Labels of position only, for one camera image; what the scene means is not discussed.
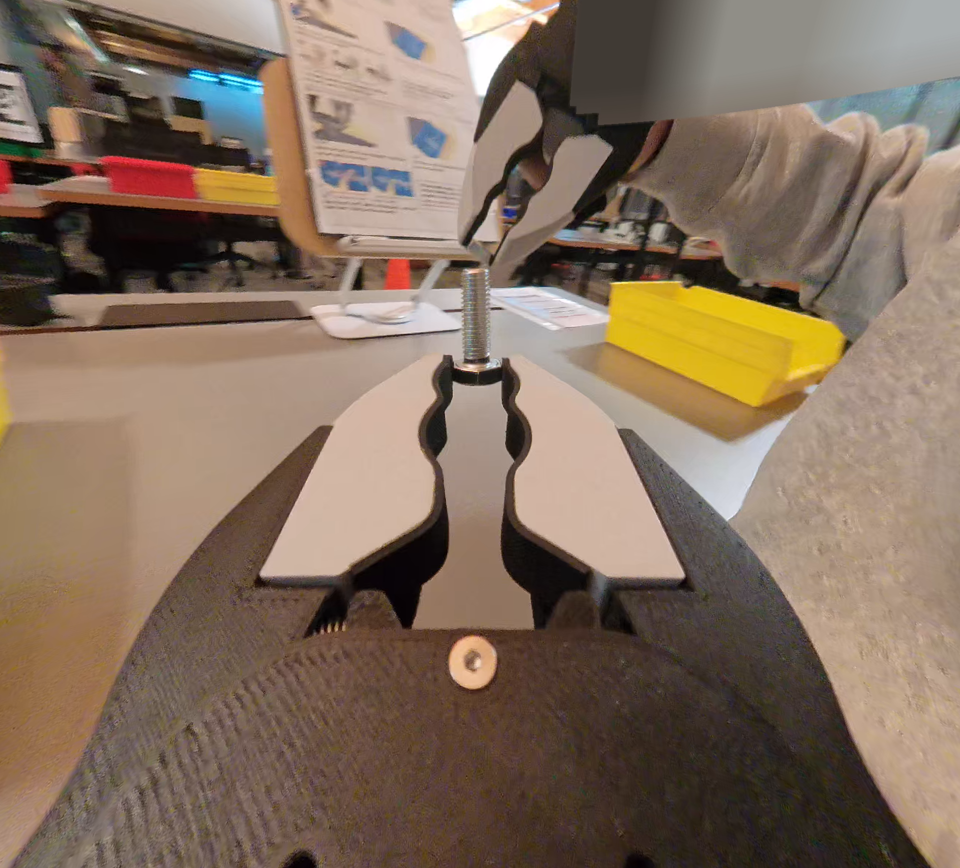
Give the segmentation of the wooden top background desk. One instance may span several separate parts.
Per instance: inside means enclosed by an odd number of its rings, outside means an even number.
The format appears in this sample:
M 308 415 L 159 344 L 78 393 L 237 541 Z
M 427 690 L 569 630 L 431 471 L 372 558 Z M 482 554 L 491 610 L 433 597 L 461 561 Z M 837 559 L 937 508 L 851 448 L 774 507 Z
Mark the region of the wooden top background desk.
M 71 176 L 37 187 L 48 204 L 120 207 L 152 211 L 280 217 L 277 206 L 113 191 L 102 176 Z

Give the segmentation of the person's right hand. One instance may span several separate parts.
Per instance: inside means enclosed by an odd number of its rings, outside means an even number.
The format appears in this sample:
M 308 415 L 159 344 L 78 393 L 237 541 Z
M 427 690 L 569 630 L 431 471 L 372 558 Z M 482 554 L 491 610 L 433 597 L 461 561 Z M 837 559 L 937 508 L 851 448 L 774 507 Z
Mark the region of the person's right hand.
M 642 169 L 648 166 L 661 150 L 663 143 L 669 136 L 672 125 L 672 119 L 661 119 L 653 124 L 639 154 L 627 171 L 619 178 L 619 185 L 629 187 L 636 182 Z M 517 169 L 523 181 L 533 190 L 541 190 L 550 174 L 550 166 L 538 152 L 520 160 Z

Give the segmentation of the printed instruction sheet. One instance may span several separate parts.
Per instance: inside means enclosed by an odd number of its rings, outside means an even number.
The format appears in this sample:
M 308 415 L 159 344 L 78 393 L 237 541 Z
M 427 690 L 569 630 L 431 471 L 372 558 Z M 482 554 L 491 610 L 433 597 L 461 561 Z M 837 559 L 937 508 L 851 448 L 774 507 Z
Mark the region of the printed instruction sheet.
M 452 0 L 275 0 L 318 228 L 456 240 L 478 102 Z

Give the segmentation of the instruction sheet on stand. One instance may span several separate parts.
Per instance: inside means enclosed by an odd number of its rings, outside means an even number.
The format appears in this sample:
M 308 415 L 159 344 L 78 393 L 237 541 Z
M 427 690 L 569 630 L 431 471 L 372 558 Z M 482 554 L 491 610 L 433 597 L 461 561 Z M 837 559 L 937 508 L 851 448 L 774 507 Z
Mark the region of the instruction sheet on stand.
M 322 329 L 341 339 L 458 330 L 459 314 L 441 310 L 431 302 L 430 295 L 452 262 L 462 262 L 469 257 L 458 238 L 444 241 L 322 233 L 306 175 L 286 46 L 285 55 L 262 70 L 261 81 L 272 171 L 280 195 L 281 227 L 304 253 L 345 260 L 338 302 L 313 310 Z M 386 263 L 394 258 L 411 261 L 412 290 L 384 290 Z

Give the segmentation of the black white marker tag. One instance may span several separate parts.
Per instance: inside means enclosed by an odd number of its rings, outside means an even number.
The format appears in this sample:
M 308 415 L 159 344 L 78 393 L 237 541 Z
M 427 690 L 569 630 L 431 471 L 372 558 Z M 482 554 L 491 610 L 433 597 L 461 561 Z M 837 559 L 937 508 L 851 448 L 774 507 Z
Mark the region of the black white marker tag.
M 44 142 L 42 127 L 22 70 L 1 64 L 1 140 L 27 145 Z

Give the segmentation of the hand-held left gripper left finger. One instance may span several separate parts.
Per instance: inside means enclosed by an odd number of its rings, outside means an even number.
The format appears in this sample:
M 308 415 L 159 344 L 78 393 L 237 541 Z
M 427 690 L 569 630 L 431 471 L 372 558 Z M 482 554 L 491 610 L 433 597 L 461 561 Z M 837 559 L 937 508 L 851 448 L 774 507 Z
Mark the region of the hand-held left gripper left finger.
M 425 355 L 333 423 L 267 556 L 266 584 L 335 584 L 425 534 L 446 505 L 450 356 Z

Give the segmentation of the yellow plastic bin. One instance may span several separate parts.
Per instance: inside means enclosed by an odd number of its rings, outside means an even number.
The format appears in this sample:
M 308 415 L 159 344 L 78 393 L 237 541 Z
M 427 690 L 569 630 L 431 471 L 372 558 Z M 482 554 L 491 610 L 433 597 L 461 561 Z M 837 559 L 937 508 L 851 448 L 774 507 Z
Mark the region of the yellow plastic bin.
M 606 342 L 744 405 L 822 382 L 846 338 L 832 323 L 680 282 L 614 283 Z
M 210 202 L 276 207 L 280 203 L 276 184 L 276 179 L 268 175 L 194 168 L 194 185 L 198 197 Z

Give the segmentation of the red plastic bin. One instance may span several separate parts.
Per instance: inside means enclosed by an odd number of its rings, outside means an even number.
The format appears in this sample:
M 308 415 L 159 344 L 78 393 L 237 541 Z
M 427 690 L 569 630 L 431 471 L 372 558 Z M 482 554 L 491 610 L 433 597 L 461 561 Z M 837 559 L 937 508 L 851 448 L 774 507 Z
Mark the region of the red plastic bin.
M 184 200 L 199 198 L 192 166 L 128 156 L 102 156 L 98 164 L 114 193 Z

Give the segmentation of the laminated paper sheet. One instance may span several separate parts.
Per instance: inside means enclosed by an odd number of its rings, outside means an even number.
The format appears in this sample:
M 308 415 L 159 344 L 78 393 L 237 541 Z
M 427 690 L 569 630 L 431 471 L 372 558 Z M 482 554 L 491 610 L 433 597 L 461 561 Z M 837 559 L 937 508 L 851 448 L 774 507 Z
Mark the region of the laminated paper sheet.
M 606 326 L 609 315 L 593 304 L 580 304 L 545 287 L 495 288 L 493 304 L 550 331 Z

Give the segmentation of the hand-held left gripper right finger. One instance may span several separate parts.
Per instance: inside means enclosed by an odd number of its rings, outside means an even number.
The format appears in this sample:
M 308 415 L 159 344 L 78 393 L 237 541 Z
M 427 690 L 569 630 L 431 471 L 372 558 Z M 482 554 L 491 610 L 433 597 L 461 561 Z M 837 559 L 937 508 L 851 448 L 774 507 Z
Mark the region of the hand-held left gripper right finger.
M 528 358 L 502 368 L 505 509 L 525 541 L 611 588 L 674 589 L 686 577 L 616 423 Z

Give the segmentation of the person's right forearm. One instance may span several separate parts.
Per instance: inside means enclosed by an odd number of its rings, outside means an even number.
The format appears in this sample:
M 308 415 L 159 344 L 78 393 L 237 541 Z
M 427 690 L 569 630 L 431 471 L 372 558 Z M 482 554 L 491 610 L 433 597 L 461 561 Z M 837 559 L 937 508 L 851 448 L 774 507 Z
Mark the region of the person's right forearm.
M 677 119 L 628 184 L 716 243 L 738 279 L 795 286 L 854 342 L 956 233 L 927 143 L 916 126 L 825 123 L 804 105 Z

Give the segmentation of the grey desk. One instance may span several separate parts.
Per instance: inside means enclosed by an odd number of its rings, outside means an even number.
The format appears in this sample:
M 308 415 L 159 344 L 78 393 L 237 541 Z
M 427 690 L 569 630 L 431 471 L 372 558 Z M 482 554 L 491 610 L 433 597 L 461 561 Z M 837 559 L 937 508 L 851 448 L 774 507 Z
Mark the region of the grey desk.
M 753 409 L 605 343 L 491 315 L 501 357 L 568 382 L 729 519 L 805 395 Z M 2 866 L 76 766 L 143 622 L 210 530 L 306 436 L 458 334 L 339 340 L 310 320 L 2 338 Z M 440 457 L 451 545 L 424 629 L 532 626 L 504 572 L 510 464 L 492 386 L 458 386 Z

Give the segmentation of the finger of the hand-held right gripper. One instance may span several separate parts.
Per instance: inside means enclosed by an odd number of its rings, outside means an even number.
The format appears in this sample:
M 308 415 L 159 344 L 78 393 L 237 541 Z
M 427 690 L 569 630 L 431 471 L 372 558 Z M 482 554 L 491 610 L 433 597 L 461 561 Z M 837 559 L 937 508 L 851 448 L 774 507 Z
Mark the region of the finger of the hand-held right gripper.
M 612 151 L 597 135 L 575 136 L 559 145 L 544 185 L 490 260 L 492 286 L 507 285 L 515 269 L 558 232 L 579 226 L 606 207 L 607 190 L 589 194 L 588 189 Z
M 462 178 L 458 241 L 464 248 L 485 221 L 519 158 L 540 140 L 544 112 L 535 90 L 515 81 L 493 112 L 484 132 L 474 139 Z

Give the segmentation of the steel bolt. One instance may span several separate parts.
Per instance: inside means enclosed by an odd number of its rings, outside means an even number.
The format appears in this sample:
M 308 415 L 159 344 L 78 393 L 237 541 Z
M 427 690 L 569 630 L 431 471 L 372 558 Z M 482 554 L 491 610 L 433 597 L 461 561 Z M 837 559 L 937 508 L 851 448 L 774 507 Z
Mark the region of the steel bolt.
M 465 268 L 461 274 L 462 313 L 462 358 L 496 358 L 492 352 L 491 335 L 491 287 L 489 269 L 486 266 Z M 456 382 L 468 385 L 491 385 L 501 380 L 502 362 L 497 368 L 468 372 L 456 367 L 452 377 Z

